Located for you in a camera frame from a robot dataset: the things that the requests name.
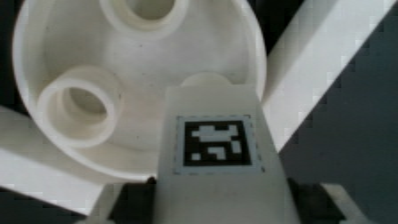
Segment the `white plastic part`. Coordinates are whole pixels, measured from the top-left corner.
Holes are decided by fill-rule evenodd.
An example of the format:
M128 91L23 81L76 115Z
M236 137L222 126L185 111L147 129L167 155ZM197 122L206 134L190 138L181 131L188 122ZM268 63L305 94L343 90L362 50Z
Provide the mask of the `white plastic part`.
M115 30L98 0L27 0L12 55L27 109L51 142L87 167L130 180L156 174L167 87L210 72L263 95L263 37L245 0L190 1L179 28L151 41ZM124 90L114 134L89 148L64 144L39 122L41 92L78 65L96 65L115 74Z
M334 54L334 50L341 47L341 41L346 43L352 43L350 51L355 52L361 43L373 31L373 28L377 26L378 21L384 18L384 15L391 9L394 0L387 1L346 1L346 0L336 0L336 5L341 5L339 10L336 10L334 7L323 8L320 10L320 5L314 4L307 10L300 10L295 18L305 18L305 15L313 15L314 12L321 11L327 18L336 18L336 16L345 19L345 22L339 23L337 27L334 24L320 23L318 27L325 26L330 30L330 34L334 34L336 29L339 27L346 27L348 31L361 32L362 39L359 40L355 38L355 35L346 35L348 33L336 33L332 36L332 40L325 36L320 36L320 33L313 32L307 35L307 41L297 42L298 36L307 33L305 29L300 29L298 25L304 23L291 23L289 24L289 32L284 34L284 38L281 40L279 48L273 48L270 56L272 59L272 69L268 70L268 75L272 76L272 79L286 80L289 77L295 77L298 67L291 66L291 62L305 61L305 71L311 71L311 66L314 63L311 61L320 60L323 56L327 55L329 60L325 60L323 64L323 73L329 71L330 66L336 64L336 61L339 61L341 55ZM35 108L35 99L37 99L37 88L42 87L42 80L44 78L39 76L39 74L48 74L44 65L42 65L42 35L44 35L44 26L48 21L48 14L53 6L53 0L25 0L25 6L19 13L18 18L18 26L16 26L16 36L14 36L14 50L12 50L12 57L14 57L14 70L16 70L16 79L18 85L19 85L19 92L23 95L25 104L30 105L28 108L30 111L34 111ZM364 24L364 26L348 25L346 22L355 22L357 24ZM316 55L321 55L321 57L313 57L309 53L300 54L302 47L311 44L311 48L316 49L316 52L321 50L321 52L316 53ZM300 85L318 86L318 91L325 91L334 78L339 75L337 71L332 71L330 78L323 76L323 81L316 81L311 77L302 79ZM311 96L302 96L297 94L297 90L293 91L291 88L282 88L282 82L273 82L273 84L268 85L268 88L272 89L266 91L266 95L270 96L268 100L263 102L265 106L273 110L275 113L284 112L284 115L279 117L272 117L270 114L266 115L268 125L270 125L270 132L273 141L277 143L277 149L281 150L284 142L289 138L288 133L293 132L297 125L302 122L304 115L297 116L302 112L302 109L297 109L293 106L295 104L284 104L286 107L282 107L282 104L275 104L275 102L281 100L289 99L288 102L311 102L313 105L316 104L318 97L313 99ZM57 147L51 145L51 143L46 140L46 137L41 135L41 131L35 128L35 124L32 121L19 116L16 113L7 111L5 109L0 109L0 121L14 121L18 120L19 123L12 123L11 126L7 126L7 122L0 124L2 129L7 128L7 132L2 133L2 139L0 139L0 186L12 189L16 192L27 194L28 196L39 198L42 201L57 204L69 210L80 212L82 214L89 214L98 195L101 192L103 184L108 182L115 182L117 179L112 177L106 177L106 175L98 174L90 169L82 166L73 159L60 153ZM27 135L30 136L30 143L27 144L27 141L21 141L19 139L27 139Z
M0 129L0 186L89 215L105 185L131 180L92 171L57 149L30 118L2 107Z
M238 124L236 133L226 127ZM190 134L208 139L192 140ZM238 157L226 147L231 135L243 146ZM169 88L153 223L300 223L261 104L245 85Z
M208 73L192 75L185 79L181 84L181 86L204 86L204 85L224 86L224 85L231 85L231 82L222 75L208 72Z
M99 0L108 22L142 41L165 38L185 20L190 0Z
M115 75L94 66L69 69L46 86L37 101L37 121L60 145L90 148L108 140L122 104Z
M337 184L321 184L321 187L330 195L334 204L337 205L339 211L345 215L345 221L339 224L377 224L366 217L346 190Z
M279 151L394 2L305 0L302 3L268 55L263 110Z

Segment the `black background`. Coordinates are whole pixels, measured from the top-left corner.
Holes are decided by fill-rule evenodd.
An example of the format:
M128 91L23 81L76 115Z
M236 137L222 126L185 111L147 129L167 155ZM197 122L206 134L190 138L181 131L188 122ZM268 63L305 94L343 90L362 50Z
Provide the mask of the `black background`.
M12 78L11 39L21 0L0 1L0 105L25 113ZM250 1L272 50L302 1ZM282 149L300 183L343 184L369 218L398 220L398 8L352 59ZM73 223L74 213L0 190L0 223Z

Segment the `white plastic plate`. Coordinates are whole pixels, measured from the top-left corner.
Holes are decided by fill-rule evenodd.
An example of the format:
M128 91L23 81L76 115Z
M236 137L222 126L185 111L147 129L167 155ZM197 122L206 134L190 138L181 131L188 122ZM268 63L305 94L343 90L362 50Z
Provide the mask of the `white plastic plate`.
M106 4L99 0L27 0L16 25L16 81L41 130L85 166L131 180L156 175L165 88L181 85L194 74L210 72L233 84L252 85L263 96L265 47L247 1L186 2L183 20L170 20L181 24L172 27L169 23L172 30L156 38L142 38L151 36L142 30L146 34L137 38L122 32L105 16ZM115 75L122 109L110 138L99 145L76 148L42 128L37 101L53 80L82 65ZM83 97L74 100L87 104Z

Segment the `circular hole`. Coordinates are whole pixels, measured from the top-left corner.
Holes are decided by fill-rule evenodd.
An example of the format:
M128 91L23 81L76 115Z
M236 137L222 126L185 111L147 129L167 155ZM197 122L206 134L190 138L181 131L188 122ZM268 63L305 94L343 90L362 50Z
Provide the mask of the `circular hole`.
M105 105L94 94L83 89L71 88L69 89L71 100L80 107L80 109L96 115L103 115L106 113Z
M51 96L50 122L57 132L78 141L90 140L105 130L106 109L94 94L69 88Z
M176 0L126 0L137 16L147 20L162 19L174 7Z

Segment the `white panel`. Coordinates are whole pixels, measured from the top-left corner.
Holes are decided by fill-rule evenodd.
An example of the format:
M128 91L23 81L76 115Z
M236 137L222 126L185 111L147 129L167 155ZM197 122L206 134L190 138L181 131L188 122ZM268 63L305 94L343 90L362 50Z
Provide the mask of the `white panel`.
M82 214L106 183L46 140L30 119L0 107L0 186Z
M268 56L263 110L281 151L394 0L307 0Z

